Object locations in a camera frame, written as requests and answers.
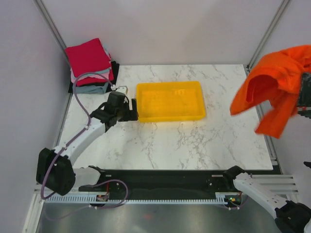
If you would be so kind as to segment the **yellow plastic tray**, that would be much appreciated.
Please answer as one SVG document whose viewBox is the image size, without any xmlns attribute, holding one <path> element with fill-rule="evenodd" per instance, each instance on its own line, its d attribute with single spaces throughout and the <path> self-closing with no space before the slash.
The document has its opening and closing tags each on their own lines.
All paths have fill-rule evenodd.
<svg viewBox="0 0 311 233">
<path fill-rule="evenodd" d="M 195 121 L 206 116 L 198 81 L 139 83 L 136 87 L 140 122 Z"/>
</svg>

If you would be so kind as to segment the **orange t shirt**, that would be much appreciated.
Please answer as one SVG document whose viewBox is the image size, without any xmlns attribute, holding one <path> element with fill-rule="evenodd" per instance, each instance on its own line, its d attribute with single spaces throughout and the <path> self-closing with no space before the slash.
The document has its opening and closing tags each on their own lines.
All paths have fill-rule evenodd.
<svg viewBox="0 0 311 233">
<path fill-rule="evenodd" d="M 237 115 L 264 101 L 272 109 L 255 132 L 280 138 L 289 119 L 297 114 L 301 75 L 311 70 L 311 47 L 302 45 L 263 56 L 237 91 L 231 115 Z"/>
</svg>

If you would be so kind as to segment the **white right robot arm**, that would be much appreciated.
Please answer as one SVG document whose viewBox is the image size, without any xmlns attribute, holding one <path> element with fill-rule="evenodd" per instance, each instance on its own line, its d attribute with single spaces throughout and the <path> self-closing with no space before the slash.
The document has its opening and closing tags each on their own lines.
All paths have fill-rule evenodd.
<svg viewBox="0 0 311 233">
<path fill-rule="evenodd" d="M 274 219 L 283 233 L 309 233 L 311 231 L 311 209 L 302 203 L 282 198 L 256 182 L 239 166 L 224 172 L 223 187 L 245 193 L 262 206 Z"/>
</svg>

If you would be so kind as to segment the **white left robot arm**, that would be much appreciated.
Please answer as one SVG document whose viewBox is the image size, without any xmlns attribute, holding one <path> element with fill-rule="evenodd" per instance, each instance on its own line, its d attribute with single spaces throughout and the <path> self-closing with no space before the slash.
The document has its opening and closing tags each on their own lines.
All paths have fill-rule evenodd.
<svg viewBox="0 0 311 233">
<path fill-rule="evenodd" d="M 87 114 L 87 124 L 68 142 L 54 149 L 44 148 L 38 157 L 36 181 L 61 196 L 73 187 L 91 186 L 105 189 L 107 180 L 95 166 L 74 169 L 73 165 L 85 149 L 117 122 L 137 121 L 137 101 L 112 91 L 106 102 Z"/>
</svg>

